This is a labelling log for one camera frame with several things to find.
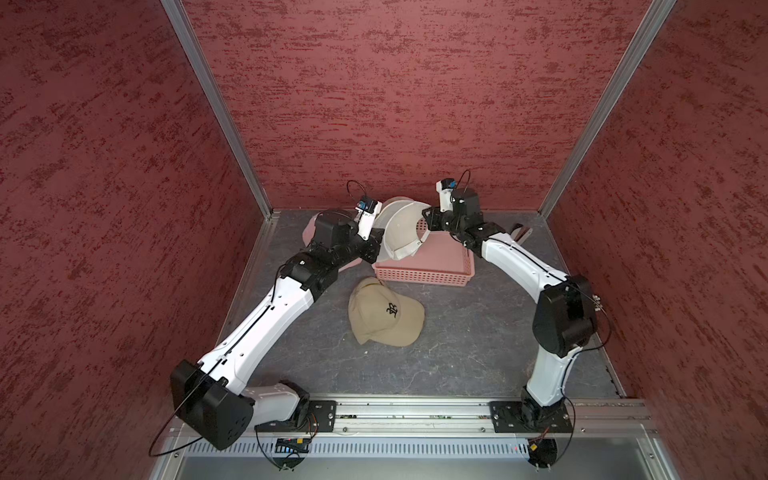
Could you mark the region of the pink plastic basket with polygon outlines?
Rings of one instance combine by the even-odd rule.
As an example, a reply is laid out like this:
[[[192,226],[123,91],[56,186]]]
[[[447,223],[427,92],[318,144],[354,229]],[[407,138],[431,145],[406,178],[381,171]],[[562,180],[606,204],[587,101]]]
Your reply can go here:
[[[373,264],[377,278],[385,281],[464,287],[475,275],[473,254],[443,231],[430,232],[420,220],[416,232],[427,234],[416,253],[402,260]]]

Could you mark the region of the cream white baseball cap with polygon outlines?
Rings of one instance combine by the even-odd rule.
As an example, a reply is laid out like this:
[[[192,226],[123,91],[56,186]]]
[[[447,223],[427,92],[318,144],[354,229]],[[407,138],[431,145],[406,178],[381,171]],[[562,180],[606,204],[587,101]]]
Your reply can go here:
[[[399,261],[416,254],[429,236],[426,228],[418,228],[424,219],[423,211],[428,207],[426,203],[404,196],[384,202],[373,225],[384,231],[377,263]]]

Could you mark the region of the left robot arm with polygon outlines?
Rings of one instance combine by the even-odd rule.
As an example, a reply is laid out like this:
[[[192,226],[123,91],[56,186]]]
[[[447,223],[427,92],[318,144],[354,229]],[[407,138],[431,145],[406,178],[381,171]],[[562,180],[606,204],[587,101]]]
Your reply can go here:
[[[315,219],[309,245],[275,273],[262,302],[200,360],[181,361],[170,376],[174,416],[218,450],[230,447],[251,424],[294,417],[301,396],[285,383],[244,391],[259,363],[287,328],[337,280],[341,268],[374,262],[384,231],[374,225],[380,206],[358,207],[350,217],[326,210]]]

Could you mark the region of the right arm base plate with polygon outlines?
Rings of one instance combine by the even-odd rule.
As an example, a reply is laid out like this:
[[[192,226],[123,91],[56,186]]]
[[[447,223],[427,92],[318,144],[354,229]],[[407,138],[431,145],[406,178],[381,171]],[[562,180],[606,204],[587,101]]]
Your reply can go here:
[[[573,425],[563,402],[540,407],[530,401],[491,401],[490,419],[495,433],[571,433]]]

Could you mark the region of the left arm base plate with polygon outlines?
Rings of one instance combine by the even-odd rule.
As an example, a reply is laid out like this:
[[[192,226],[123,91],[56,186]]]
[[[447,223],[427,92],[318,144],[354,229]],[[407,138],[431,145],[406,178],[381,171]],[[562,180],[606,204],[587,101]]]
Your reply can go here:
[[[338,403],[334,400],[303,400],[288,420],[271,421],[256,428],[260,432],[332,432]]]

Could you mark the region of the pink baseball cap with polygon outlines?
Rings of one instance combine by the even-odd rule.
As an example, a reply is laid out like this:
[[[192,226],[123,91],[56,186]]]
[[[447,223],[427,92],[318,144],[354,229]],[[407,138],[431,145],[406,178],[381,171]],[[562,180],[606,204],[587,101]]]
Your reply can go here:
[[[315,230],[316,230],[315,223],[316,223],[317,217],[318,217],[318,213],[314,214],[310,218],[310,220],[308,221],[306,227],[304,228],[304,230],[302,232],[302,241],[304,242],[304,245],[306,247],[309,246],[309,244],[311,243],[311,241],[313,239],[313,236],[314,236],[314,233],[315,233]],[[339,268],[339,271],[342,272],[344,270],[348,270],[348,269],[353,268],[353,267],[355,267],[355,266],[357,266],[357,265],[359,265],[361,263],[362,263],[362,260],[360,258],[357,258],[357,259],[352,260],[351,262],[347,263],[346,265],[341,266]]]

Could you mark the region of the beige baseball cap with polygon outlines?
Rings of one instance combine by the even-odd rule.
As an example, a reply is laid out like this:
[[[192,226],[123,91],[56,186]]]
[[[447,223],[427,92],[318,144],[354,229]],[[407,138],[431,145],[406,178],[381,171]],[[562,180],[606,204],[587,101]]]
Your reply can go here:
[[[406,347],[420,336],[425,308],[417,300],[400,295],[376,277],[360,281],[348,303],[348,318],[356,341]]]

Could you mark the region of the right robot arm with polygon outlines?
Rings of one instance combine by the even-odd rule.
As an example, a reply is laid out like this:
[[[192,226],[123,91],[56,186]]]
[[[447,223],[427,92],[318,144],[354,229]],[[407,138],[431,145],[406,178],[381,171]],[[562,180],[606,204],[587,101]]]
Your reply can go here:
[[[532,332],[538,344],[522,401],[531,414],[559,407],[571,367],[596,333],[597,305],[589,281],[557,270],[484,219],[477,193],[447,178],[436,183],[439,204],[422,213],[430,231],[443,231],[496,266],[535,301]]]

